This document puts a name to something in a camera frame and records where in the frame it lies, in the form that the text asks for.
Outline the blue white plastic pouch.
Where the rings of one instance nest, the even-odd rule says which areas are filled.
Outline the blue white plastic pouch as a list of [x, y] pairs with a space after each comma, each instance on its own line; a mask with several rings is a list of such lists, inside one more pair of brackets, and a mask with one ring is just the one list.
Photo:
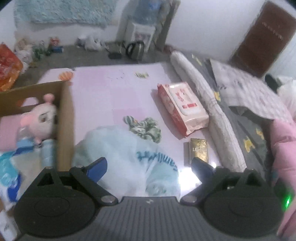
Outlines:
[[34, 150], [31, 141], [20, 141], [12, 151], [1, 151], [1, 201], [5, 209], [10, 209], [22, 196], [25, 190], [25, 176], [16, 164], [16, 157]]

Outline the pink plush toy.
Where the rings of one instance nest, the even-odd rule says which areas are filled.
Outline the pink plush toy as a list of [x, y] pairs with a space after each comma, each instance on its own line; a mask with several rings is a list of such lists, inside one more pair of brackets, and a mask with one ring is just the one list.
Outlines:
[[36, 144], [54, 138], [57, 130], [57, 108], [53, 104], [55, 96], [43, 96], [44, 103], [38, 104], [30, 112], [22, 114], [21, 127], [27, 127]]

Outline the green patterned small pack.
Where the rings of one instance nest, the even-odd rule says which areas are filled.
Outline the green patterned small pack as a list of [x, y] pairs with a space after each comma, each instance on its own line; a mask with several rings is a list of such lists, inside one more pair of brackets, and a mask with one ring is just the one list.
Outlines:
[[159, 124], [153, 118], [145, 118], [138, 121], [132, 116], [124, 116], [123, 121], [128, 125], [129, 130], [144, 140], [150, 140], [159, 144], [162, 138]]

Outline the pink knitted cloth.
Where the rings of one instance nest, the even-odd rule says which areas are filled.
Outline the pink knitted cloth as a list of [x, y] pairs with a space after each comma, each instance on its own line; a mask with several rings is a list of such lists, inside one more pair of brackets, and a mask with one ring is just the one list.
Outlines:
[[10, 115], [1, 117], [0, 125], [0, 149], [7, 152], [16, 148], [16, 137], [20, 128], [22, 115]]

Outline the small gold box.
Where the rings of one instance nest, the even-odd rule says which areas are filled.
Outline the small gold box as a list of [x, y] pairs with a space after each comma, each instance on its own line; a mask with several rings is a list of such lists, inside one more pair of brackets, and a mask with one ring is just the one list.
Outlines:
[[184, 143], [184, 165], [191, 166], [192, 160], [199, 158], [208, 162], [208, 143], [204, 139], [191, 138], [189, 142]]

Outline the rolled beige quilt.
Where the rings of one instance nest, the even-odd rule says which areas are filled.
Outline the rolled beige quilt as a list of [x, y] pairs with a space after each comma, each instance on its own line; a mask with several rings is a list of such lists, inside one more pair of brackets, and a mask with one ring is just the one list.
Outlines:
[[170, 60], [179, 77], [193, 83], [196, 96], [210, 116], [208, 130], [222, 166], [234, 172], [243, 172], [247, 168], [243, 152], [227, 115], [216, 100], [213, 89], [183, 53], [174, 51], [170, 55]]

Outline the dark patterned blanket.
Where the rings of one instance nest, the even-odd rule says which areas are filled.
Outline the dark patterned blanket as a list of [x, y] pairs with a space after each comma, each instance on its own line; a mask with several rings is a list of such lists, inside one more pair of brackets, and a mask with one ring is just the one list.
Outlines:
[[[210, 60], [196, 53], [185, 53], [188, 60], [203, 75], [214, 92], [222, 93], [225, 87], [219, 87], [214, 77]], [[224, 97], [218, 102], [238, 139], [248, 169], [255, 169], [269, 184], [274, 157], [270, 149], [268, 128], [270, 120], [261, 118], [246, 110], [242, 115], [234, 106], [229, 106]]]

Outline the pink tissue pack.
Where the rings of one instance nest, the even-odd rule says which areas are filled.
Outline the pink tissue pack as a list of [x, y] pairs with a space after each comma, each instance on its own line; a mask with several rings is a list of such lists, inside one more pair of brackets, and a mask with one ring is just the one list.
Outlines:
[[183, 137], [208, 126], [209, 115], [187, 82], [159, 84], [158, 95]]

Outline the checkered grey sheet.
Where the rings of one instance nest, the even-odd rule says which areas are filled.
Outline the checkered grey sheet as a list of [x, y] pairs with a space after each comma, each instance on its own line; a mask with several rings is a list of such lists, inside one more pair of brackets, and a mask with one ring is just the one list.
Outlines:
[[280, 97], [262, 80], [214, 59], [210, 60], [220, 96], [228, 106], [249, 109], [269, 120], [293, 122]]

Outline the brown cardboard box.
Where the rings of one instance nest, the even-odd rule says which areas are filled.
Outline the brown cardboard box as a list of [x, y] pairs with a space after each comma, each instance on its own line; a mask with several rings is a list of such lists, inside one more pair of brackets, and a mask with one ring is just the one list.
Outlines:
[[43, 96], [48, 93], [55, 96], [54, 104], [58, 109], [57, 170], [68, 171], [74, 149], [74, 108], [68, 82], [48, 82], [2, 92], [1, 117], [31, 111], [35, 106], [31, 104], [22, 107], [21, 101], [35, 97], [39, 103], [44, 103]]

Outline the red snack bag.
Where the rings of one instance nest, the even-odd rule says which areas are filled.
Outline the red snack bag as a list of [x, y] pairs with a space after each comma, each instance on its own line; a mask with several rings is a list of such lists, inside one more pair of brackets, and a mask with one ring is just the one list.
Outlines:
[[1, 43], [0, 47], [0, 90], [1, 92], [10, 90], [19, 77], [23, 68], [20, 59]]

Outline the electric kettle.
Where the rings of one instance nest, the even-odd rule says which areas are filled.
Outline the electric kettle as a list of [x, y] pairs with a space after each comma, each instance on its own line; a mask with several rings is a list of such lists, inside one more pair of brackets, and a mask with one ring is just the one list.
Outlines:
[[128, 58], [134, 61], [142, 61], [144, 56], [145, 44], [143, 41], [131, 42], [125, 49], [125, 54]]

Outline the white water dispenser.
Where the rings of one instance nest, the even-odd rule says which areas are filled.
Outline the white water dispenser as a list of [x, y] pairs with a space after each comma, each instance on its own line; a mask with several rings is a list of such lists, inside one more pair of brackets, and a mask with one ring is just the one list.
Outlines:
[[141, 25], [135, 23], [132, 20], [129, 20], [125, 30], [125, 44], [129, 44], [135, 41], [143, 41], [144, 51], [147, 52], [149, 50], [149, 46], [151, 44], [155, 30], [155, 26]]

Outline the brown wooden door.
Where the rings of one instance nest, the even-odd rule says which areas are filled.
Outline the brown wooden door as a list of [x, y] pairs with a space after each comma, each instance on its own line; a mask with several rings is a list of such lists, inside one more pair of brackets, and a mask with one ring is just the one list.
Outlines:
[[295, 34], [295, 17], [272, 1], [267, 1], [237, 48], [230, 63], [262, 77]]

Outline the floral teal wall cloth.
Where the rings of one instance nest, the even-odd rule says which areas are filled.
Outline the floral teal wall cloth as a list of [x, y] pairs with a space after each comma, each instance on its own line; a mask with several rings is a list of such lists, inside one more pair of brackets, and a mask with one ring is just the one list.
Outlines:
[[117, 1], [15, 1], [16, 24], [83, 24], [106, 27], [112, 20]]

